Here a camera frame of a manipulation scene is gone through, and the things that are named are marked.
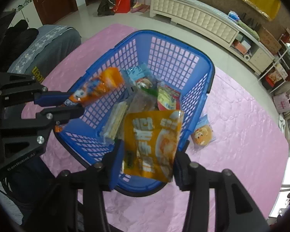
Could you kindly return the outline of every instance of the white floor tile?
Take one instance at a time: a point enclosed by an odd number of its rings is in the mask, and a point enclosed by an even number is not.
[[[149,18],[149,12],[136,12],[98,17],[98,6],[99,2],[89,6],[81,6],[79,11],[66,16],[57,24],[74,27],[82,36],[82,42],[114,23],[121,23],[137,29],[155,30],[177,38],[207,54],[216,67],[237,81],[259,102],[275,122],[278,121],[278,113],[271,96],[258,82],[253,71],[223,47],[186,27],[170,24],[170,19],[163,16]]]

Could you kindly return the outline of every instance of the shelf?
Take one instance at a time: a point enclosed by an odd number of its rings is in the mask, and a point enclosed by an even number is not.
[[[255,67],[251,62],[247,61],[245,58],[244,58],[244,55],[239,51],[237,50],[236,48],[234,48],[233,46],[230,46],[228,48],[228,50],[234,54],[235,56],[237,56],[240,60],[242,60],[245,64],[247,64],[251,69],[253,69],[257,75],[260,75],[261,74],[261,71]]]
[[[288,69],[290,69],[290,67],[287,65],[286,61],[282,58],[282,61],[285,63],[285,65],[288,67]]]
[[[232,27],[232,29],[235,29],[245,35],[247,38],[249,38],[252,42],[254,42],[259,48],[261,48],[272,60],[274,60],[274,55],[260,42],[258,41],[253,35],[251,35],[248,31],[246,31],[244,28],[239,26],[236,22],[231,20],[227,14],[223,13],[222,11],[206,4],[198,0],[177,0],[180,2],[184,2],[187,4],[192,4],[194,6],[197,6],[198,9],[203,10],[203,12],[208,13],[210,15],[213,15],[217,19],[221,20],[223,23],[227,24],[228,26]]]
[[[278,89],[279,87],[281,87],[285,82],[286,82],[286,81],[284,80],[281,84],[279,84],[279,85],[276,86],[276,87],[275,87],[275,85],[274,85],[273,90],[271,90],[270,93],[272,93],[273,91],[275,91],[276,89]]]

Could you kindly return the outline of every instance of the cracker package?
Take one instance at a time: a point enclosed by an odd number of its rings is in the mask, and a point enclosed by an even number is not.
[[[127,114],[124,173],[170,182],[183,116],[183,111]]]
[[[199,147],[205,147],[216,140],[212,127],[209,124],[207,114],[199,119],[194,132],[191,134],[192,141]]]

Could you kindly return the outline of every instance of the metal screw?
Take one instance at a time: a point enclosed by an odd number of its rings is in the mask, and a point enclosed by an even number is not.
[[[51,113],[47,113],[46,117],[47,117],[48,119],[52,119],[52,118],[53,118],[53,115],[52,115]]]
[[[232,175],[232,171],[230,169],[223,169],[222,172],[226,175],[226,176],[231,176]]]
[[[101,169],[103,167],[103,164],[102,164],[102,162],[97,162],[93,166],[97,169]]]
[[[192,168],[198,168],[199,164],[197,162],[192,161],[192,162],[190,162],[189,166]]]
[[[36,137],[36,141],[41,145],[44,143],[45,139],[43,136],[38,136]]]
[[[61,176],[68,176],[70,174],[70,171],[69,170],[63,170],[61,171]]]

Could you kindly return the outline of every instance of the pink quilt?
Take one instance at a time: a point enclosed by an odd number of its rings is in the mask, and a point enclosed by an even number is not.
[[[49,90],[67,91],[102,54],[135,30],[121,24],[105,28],[68,55],[43,84]],[[34,118],[40,110],[41,107],[28,103],[22,117]],[[208,114],[217,139],[200,151],[190,144],[187,149],[190,159],[210,170],[230,168],[267,217],[278,195],[288,158],[284,135],[255,99],[218,68],[203,113]],[[54,175],[64,169],[71,172],[84,169],[53,133],[41,158]],[[148,197],[128,197],[114,190],[105,192],[104,199],[109,223],[123,231],[179,232],[188,195],[172,182]],[[212,232],[215,223],[212,192],[210,198]]]

